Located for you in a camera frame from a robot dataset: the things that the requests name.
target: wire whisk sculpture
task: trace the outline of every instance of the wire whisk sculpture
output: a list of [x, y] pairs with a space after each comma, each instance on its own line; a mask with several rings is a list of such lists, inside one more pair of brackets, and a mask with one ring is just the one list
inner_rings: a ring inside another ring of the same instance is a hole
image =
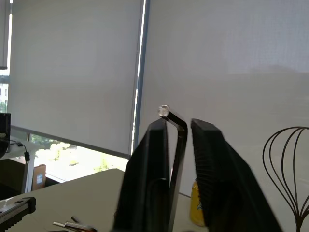
[[[272, 157], [271, 157], [271, 151], [272, 151], [272, 147], [273, 147], [273, 143], [276, 140], [276, 138], [283, 132], [288, 131], [288, 130], [293, 130], [293, 132], [290, 134], [290, 136], [288, 137], [283, 151], [282, 151], [282, 157], [281, 157], [281, 176], [279, 176], [279, 174], [277, 173], [277, 171], [274, 168], [273, 165], [273, 161], [272, 161]], [[309, 214], [309, 204], [308, 206], [305, 208], [308, 200], [309, 200], [309, 195], [308, 197], [305, 199], [304, 204], [301, 207], [301, 210], [299, 210], [299, 202], [298, 202], [298, 196], [297, 196], [297, 186], [296, 186], [296, 176], [295, 176], [295, 155], [296, 155], [296, 147], [297, 147], [297, 143], [299, 140], [300, 135], [302, 134], [303, 131], [305, 130], [309, 130], [308, 127], [289, 127], [289, 128], [285, 128], [282, 129], [276, 133], [274, 133], [265, 143], [264, 148], [263, 148], [263, 165], [264, 168], [269, 176], [269, 178], [271, 179], [271, 181], [273, 182], [273, 184], [276, 186], [276, 188], [278, 189], [278, 191], [280, 192], [280, 194], [283, 196], [283, 198], [285, 199], [285, 201], [288, 203], [289, 207], [291, 208], [294, 217], [295, 217], [295, 223], [296, 223], [296, 232], [300, 232], [300, 228], [303, 224], [303, 221], [305, 219], [305, 217]], [[297, 134], [296, 137], [296, 141], [294, 144], [294, 150], [293, 150], [293, 180], [294, 180], [294, 195], [292, 194], [287, 182], [286, 182], [286, 178], [284, 175], [284, 157], [285, 157], [285, 152], [286, 152], [286, 148], [291, 140], [291, 138], [293, 137], [294, 134]], [[270, 175], [269, 170], [266, 167], [266, 163], [265, 163], [265, 153], [266, 153], [266, 148], [267, 145], [269, 144], [269, 149], [268, 149], [268, 155], [269, 155], [269, 161], [270, 161], [270, 166], [272, 168], [272, 171], [275, 174], [275, 177], [272, 177]]]

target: tree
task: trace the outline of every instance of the tree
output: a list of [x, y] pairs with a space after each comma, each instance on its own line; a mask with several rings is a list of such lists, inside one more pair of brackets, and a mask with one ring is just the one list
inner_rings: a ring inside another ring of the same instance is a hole
[[70, 146], [70, 144], [65, 144], [63, 142], [59, 144], [51, 144], [50, 151], [53, 154], [53, 160], [58, 161], [60, 159], [60, 156], [66, 155], [67, 152], [64, 152], [65, 149], [67, 149]]
[[102, 156], [101, 165], [99, 167], [95, 167], [93, 171], [94, 173], [98, 173], [105, 170], [109, 170], [109, 168], [110, 168], [109, 162], [105, 159], [104, 156]]
[[0, 113], [6, 113], [7, 106], [4, 102], [0, 103]]
[[32, 134], [30, 136], [30, 141], [35, 143], [35, 144], [40, 144], [42, 146], [44, 146], [44, 149], [50, 149], [51, 144], [56, 144], [58, 143], [57, 140], [53, 140], [53, 139], [48, 139], [36, 134]]

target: window blind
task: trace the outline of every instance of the window blind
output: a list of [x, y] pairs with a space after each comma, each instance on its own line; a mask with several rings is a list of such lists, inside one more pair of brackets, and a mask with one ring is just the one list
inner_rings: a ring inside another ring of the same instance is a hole
[[[215, 124], [251, 166], [285, 231], [294, 230], [295, 221], [267, 177], [262, 151], [276, 131], [309, 123], [308, 10], [304, 0], [153, 0], [150, 5], [139, 137], [159, 118], [161, 104], [188, 126], [191, 118]], [[190, 196], [196, 172], [189, 131], [180, 192]], [[173, 126], [169, 134], [173, 159]], [[277, 148], [283, 149], [286, 139]], [[303, 196], [309, 180], [307, 139], [296, 151], [302, 185], [297, 191]], [[291, 162], [286, 165], [290, 171]]]
[[141, 0], [15, 0], [12, 125], [129, 153]]
[[0, 0], [0, 70], [7, 69], [10, 1]]

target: desk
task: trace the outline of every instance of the desk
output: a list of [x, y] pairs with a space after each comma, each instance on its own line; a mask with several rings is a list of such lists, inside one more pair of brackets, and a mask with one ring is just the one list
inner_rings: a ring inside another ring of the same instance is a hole
[[[111, 169], [80, 179], [57, 184], [9, 199], [4, 204], [13, 203], [23, 197], [35, 197], [36, 211], [27, 215], [8, 232], [59, 231], [53, 221], [66, 222], [72, 215], [83, 223], [96, 227], [100, 232], [109, 232], [113, 224], [123, 173]], [[179, 195], [174, 232], [207, 232], [206, 228], [194, 225], [189, 218], [190, 198]]]
[[[31, 187], [32, 187], [35, 153], [37, 150], [41, 149], [42, 146], [25, 141], [25, 140], [20, 140], [12, 136], [11, 136], [11, 140], [21, 142], [23, 145], [25, 145], [25, 147], [27, 148], [27, 151], [29, 152], [29, 155], [30, 155], [30, 161], [28, 164], [29, 180], [28, 180], [28, 173], [25, 168], [24, 177], [23, 177], [22, 193], [30, 192]], [[5, 153], [5, 155], [0, 160], [11, 159], [17, 162], [22, 162], [20, 159], [17, 159], [17, 157], [24, 156], [24, 152], [25, 152], [25, 148], [23, 146], [10, 145], [10, 152]]]

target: yellow bottle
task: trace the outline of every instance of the yellow bottle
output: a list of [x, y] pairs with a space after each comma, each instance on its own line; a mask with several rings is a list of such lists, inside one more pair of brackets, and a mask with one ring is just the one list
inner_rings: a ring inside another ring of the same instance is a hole
[[197, 180], [195, 180], [192, 186], [190, 218], [194, 224], [205, 227]]

